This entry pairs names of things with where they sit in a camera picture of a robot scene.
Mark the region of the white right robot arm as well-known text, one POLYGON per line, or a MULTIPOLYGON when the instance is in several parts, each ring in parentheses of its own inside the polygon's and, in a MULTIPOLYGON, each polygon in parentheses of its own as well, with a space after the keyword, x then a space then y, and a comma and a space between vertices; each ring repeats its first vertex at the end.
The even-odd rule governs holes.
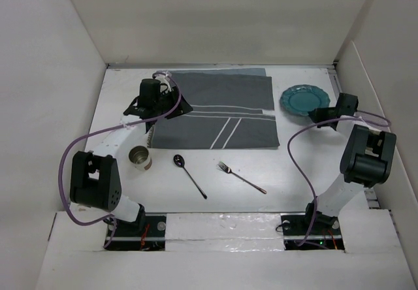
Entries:
POLYGON ((347 144, 338 177, 306 207, 302 226, 308 233, 330 227, 353 197, 365 188, 385 183, 391 173, 397 137, 355 117, 358 105, 357 96, 341 93, 336 106, 309 113, 318 128, 331 127, 347 138, 347 144))

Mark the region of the grey striped cloth placemat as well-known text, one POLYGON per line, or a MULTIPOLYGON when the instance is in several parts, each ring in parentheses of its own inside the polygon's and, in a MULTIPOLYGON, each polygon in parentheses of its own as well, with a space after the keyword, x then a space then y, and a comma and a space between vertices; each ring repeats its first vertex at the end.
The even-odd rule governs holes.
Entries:
POLYGON ((192 111, 157 122, 149 148, 252 150, 280 145, 272 79, 264 69, 179 70, 171 75, 192 111))

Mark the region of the dark metal spoon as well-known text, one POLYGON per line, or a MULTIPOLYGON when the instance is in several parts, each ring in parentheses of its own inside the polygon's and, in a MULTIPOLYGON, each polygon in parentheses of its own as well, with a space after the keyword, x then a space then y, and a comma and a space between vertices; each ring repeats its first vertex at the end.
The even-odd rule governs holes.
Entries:
POLYGON ((202 195, 202 197, 204 199, 207 199, 208 197, 207 197, 206 193, 202 190, 202 188, 198 185, 198 183, 195 181, 195 179, 192 177, 192 175, 190 175, 189 171, 186 169, 184 158, 180 154, 176 154, 173 157, 173 161, 174 161, 174 164, 177 167, 179 167, 179 168, 181 168, 185 171, 185 173, 189 176, 189 178, 191 179, 191 181, 193 182, 195 187, 198 189, 198 191, 202 195))

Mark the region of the teal ceramic plate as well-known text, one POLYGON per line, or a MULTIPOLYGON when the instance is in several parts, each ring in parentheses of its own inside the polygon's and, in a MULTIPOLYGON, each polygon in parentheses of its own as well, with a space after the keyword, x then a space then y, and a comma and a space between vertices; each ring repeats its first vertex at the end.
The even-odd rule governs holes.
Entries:
POLYGON ((309 116, 316 108, 328 108, 330 97, 323 89, 299 84, 284 90, 280 97, 281 107, 294 116, 309 116))

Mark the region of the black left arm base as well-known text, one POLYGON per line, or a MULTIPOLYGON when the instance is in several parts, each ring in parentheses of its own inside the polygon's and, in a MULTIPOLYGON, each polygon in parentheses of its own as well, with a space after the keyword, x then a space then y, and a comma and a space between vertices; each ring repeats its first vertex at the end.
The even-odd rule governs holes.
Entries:
POLYGON ((130 223, 118 222, 114 237, 108 225, 105 250, 108 251, 165 251, 166 214, 146 214, 141 228, 130 223))

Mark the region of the white and brown cup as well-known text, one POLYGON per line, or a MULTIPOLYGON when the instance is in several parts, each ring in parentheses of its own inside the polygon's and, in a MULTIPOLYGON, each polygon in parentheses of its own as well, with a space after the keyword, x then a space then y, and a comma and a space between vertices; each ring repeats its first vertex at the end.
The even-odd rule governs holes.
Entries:
POLYGON ((147 171, 152 166, 152 158, 149 149, 145 146, 135 146, 128 154, 131 164, 140 171, 147 171))

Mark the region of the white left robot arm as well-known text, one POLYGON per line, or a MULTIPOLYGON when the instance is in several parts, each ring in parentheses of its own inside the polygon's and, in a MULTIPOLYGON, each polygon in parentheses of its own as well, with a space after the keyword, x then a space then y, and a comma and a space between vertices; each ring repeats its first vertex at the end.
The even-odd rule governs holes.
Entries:
POLYGON ((108 212, 123 222, 131 235, 145 229, 144 207, 122 193, 119 161, 161 118, 171 119, 192 111, 169 72, 157 71, 141 81, 139 94, 121 116, 120 124, 106 130, 108 136, 88 152, 72 158, 71 202, 108 212))

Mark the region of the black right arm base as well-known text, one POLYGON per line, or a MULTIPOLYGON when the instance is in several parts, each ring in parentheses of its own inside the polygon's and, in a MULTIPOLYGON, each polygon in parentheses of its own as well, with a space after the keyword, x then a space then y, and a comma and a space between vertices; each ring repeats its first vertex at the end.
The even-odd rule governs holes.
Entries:
POLYGON ((305 214, 282 214, 275 230, 283 235, 285 251, 345 250, 337 217, 317 216, 310 229, 310 218, 305 214))

